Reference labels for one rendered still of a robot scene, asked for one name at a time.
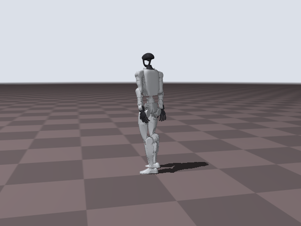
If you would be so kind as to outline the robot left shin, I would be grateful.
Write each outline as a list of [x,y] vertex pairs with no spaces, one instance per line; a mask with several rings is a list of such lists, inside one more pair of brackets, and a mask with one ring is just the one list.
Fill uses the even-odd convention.
[[146,139],[146,144],[144,144],[146,157],[148,159],[149,166],[151,165],[150,169],[153,169],[153,157],[154,157],[154,150],[153,150],[153,139],[151,137]]

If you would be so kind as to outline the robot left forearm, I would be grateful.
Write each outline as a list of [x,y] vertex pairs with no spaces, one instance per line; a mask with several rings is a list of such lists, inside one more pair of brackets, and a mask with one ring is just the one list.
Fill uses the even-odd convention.
[[138,109],[142,110],[142,106],[143,106],[143,95],[141,95],[141,92],[139,89],[135,90],[136,95],[137,95],[137,105],[138,105]]

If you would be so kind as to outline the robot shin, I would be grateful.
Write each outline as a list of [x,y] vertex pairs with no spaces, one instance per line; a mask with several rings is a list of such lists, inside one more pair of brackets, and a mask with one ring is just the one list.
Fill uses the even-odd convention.
[[148,159],[149,166],[151,165],[150,169],[153,169],[153,157],[154,157],[154,150],[153,150],[153,139],[151,137],[146,139],[146,144],[144,144],[146,157]]
[[157,142],[153,143],[153,150],[154,150],[154,157],[153,157],[153,163],[157,162],[157,153],[159,148],[159,140]]

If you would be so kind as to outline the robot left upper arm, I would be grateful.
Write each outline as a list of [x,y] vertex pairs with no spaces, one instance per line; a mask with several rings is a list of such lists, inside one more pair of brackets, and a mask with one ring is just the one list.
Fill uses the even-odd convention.
[[135,77],[136,77],[136,84],[138,86],[138,89],[140,90],[141,94],[143,93],[143,73],[144,71],[137,71],[135,73]]

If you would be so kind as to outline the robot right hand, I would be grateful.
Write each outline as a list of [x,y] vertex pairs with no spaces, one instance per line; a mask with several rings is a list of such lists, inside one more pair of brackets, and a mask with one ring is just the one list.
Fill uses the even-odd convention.
[[[158,118],[158,117],[159,117],[159,116],[157,116],[157,118]],[[162,118],[162,120],[161,120],[161,118]],[[163,105],[163,109],[161,109],[160,120],[161,120],[161,121],[166,120],[166,113],[165,113],[165,111],[164,111],[164,105]],[[159,121],[160,121],[160,120],[159,120]]]

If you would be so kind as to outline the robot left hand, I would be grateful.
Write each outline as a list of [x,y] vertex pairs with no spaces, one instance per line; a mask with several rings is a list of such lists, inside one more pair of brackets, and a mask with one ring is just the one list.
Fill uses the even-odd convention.
[[142,106],[142,110],[139,110],[139,112],[141,112],[140,113],[140,119],[142,120],[142,122],[147,123],[150,120],[148,120],[148,118],[146,116],[146,113],[144,111],[145,111],[144,106]]

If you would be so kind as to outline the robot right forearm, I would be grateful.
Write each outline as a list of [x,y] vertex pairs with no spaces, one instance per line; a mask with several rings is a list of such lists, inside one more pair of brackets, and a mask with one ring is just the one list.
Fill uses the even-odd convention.
[[158,104],[159,104],[159,108],[163,109],[163,97],[164,97],[164,92],[161,94],[158,94]]

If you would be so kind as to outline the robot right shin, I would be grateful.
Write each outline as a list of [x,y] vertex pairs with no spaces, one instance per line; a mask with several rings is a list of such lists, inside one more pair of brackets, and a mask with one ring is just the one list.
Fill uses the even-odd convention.
[[153,157],[153,163],[157,162],[157,153],[159,148],[159,140],[157,142],[153,143],[153,150],[154,150],[154,157]]

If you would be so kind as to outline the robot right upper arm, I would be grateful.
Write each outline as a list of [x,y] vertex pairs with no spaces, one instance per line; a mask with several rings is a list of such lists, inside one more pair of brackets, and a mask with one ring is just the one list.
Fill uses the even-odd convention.
[[163,73],[159,72],[159,91],[158,91],[158,94],[161,94],[161,93],[163,93]]

